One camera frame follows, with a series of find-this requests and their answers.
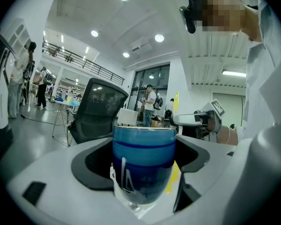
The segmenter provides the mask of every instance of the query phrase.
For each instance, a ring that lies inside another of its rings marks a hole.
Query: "black mesh chair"
[[[91,78],[68,131],[77,144],[112,136],[114,120],[128,94],[121,88]]]

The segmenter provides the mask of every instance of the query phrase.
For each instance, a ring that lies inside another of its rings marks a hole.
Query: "floor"
[[[0,175],[4,183],[9,182],[30,163],[44,154],[66,149],[67,138],[61,118],[58,119],[52,137],[53,124],[59,104],[47,102],[47,109],[34,107],[34,104],[21,106],[21,113],[16,119],[10,119],[14,139],[0,162]]]

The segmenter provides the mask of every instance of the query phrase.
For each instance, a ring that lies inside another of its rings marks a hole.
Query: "backpack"
[[[52,81],[53,81],[52,75],[51,75],[50,73],[47,73],[47,72],[46,72],[46,76],[44,77],[43,81],[44,81],[44,84],[46,84],[46,85],[51,85],[51,84],[52,84]]]
[[[33,72],[33,69],[34,69],[34,64],[35,64],[35,61],[32,60],[30,61],[28,64],[27,64],[27,67],[25,68],[24,72],[23,72],[23,78],[24,80],[26,81],[29,81],[30,78],[31,78],[31,75],[32,75],[32,72]]]
[[[163,98],[162,97],[156,97],[155,103],[153,105],[154,109],[161,110],[161,107],[163,106]]]

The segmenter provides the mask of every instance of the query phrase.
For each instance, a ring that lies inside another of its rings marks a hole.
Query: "railing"
[[[54,44],[43,42],[43,53],[62,59],[66,62],[70,62],[73,65],[96,74],[97,76],[108,79],[119,85],[123,85],[124,78],[114,74],[113,72],[99,66],[94,62],[84,59],[82,56],[79,56],[66,49],[62,49],[61,47],[57,47]]]

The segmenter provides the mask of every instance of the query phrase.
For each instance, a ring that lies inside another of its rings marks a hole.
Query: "blue cup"
[[[174,128],[114,128],[113,168],[128,201],[148,204],[162,194],[174,164],[175,146]]]

